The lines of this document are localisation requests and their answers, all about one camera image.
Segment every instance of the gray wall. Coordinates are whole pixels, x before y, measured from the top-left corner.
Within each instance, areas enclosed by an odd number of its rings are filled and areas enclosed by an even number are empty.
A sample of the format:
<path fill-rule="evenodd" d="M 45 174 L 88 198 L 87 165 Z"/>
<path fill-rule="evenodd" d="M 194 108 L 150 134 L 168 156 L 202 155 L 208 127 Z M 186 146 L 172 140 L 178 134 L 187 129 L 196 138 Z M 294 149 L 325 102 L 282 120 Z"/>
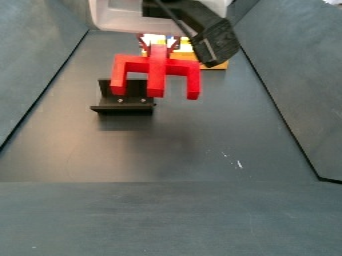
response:
<path fill-rule="evenodd" d="M 85 32 L 56 0 L 0 0 L 0 146 Z"/>
<path fill-rule="evenodd" d="M 88 0 L 59 0 L 71 10 L 77 19 L 87 24 L 89 29 L 97 29 L 92 23 Z"/>
<path fill-rule="evenodd" d="M 236 0 L 227 8 L 227 17 L 235 25 L 252 9 L 259 0 Z"/>
<path fill-rule="evenodd" d="M 235 28 L 319 176 L 342 180 L 342 11 L 260 0 Z"/>

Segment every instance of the black bracket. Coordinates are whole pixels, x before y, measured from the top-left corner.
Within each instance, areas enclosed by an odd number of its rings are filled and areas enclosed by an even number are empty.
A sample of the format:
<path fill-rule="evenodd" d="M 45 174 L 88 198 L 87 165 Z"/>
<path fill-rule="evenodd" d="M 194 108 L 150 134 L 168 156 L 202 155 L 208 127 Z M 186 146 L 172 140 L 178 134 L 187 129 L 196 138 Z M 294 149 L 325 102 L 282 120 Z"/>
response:
<path fill-rule="evenodd" d="M 117 112 L 150 112 L 154 111 L 154 98 L 147 97 L 147 81 L 139 79 L 127 80 L 125 96 L 113 95 L 109 88 L 111 80 L 100 79 L 101 100 L 97 106 L 91 106 L 91 110 L 99 114 Z"/>

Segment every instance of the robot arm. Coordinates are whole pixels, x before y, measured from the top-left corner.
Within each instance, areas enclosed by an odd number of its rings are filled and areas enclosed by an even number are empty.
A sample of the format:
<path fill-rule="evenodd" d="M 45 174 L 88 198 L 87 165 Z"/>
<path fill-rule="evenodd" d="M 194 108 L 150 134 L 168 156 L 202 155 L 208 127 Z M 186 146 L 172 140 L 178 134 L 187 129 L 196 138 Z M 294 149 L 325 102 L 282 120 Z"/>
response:
<path fill-rule="evenodd" d="M 231 1 L 199 0 L 222 18 Z M 89 0 L 95 26 L 103 31 L 184 35 L 170 19 L 143 17 L 142 5 L 143 0 Z"/>
<path fill-rule="evenodd" d="M 92 20 L 100 30 L 186 35 L 198 60 L 207 67 L 214 67 L 239 50 L 232 27 L 224 18 L 226 7 L 231 2 L 232 0 L 89 0 L 89 6 Z"/>

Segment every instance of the red 3d-printed part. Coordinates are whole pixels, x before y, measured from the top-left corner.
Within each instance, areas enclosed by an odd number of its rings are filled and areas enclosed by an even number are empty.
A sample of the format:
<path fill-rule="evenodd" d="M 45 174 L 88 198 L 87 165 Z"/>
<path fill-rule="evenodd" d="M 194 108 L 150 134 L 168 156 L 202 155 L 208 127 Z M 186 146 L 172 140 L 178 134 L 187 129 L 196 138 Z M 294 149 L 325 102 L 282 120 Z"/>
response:
<path fill-rule="evenodd" d="M 166 75 L 187 77 L 187 99 L 196 100 L 200 94 L 199 63 L 191 60 L 175 60 L 167 57 L 167 46 L 152 44 L 150 57 L 117 54 L 113 59 L 111 91 L 125 94 L 127 72 L 148 73 L 147 97 L 163 97 Z"/>

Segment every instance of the cable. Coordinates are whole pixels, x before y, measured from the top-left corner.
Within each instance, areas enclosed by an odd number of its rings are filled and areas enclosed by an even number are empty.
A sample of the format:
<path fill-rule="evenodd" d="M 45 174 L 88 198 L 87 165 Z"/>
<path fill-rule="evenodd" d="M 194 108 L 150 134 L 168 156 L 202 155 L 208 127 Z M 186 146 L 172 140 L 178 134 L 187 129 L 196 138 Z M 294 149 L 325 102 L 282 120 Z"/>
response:
<path fill-rule="evenodd" d="M 191 35 L 188 29 L 184 27 L 183 23 L 178 20 L 175 14 L 170 11 L 170 9 L 166 7 L 166 5 L 162 3 L 160 0 L 154 0 L 154 2 L 160 7 L 160 9 L 164 11 L 164 13 L 168 15 L 168 17 L 172 19 L 172 21 L 176 23 L 178 27 L 184 32 L 188 39 L 191 39 L 192 35 Z"/>

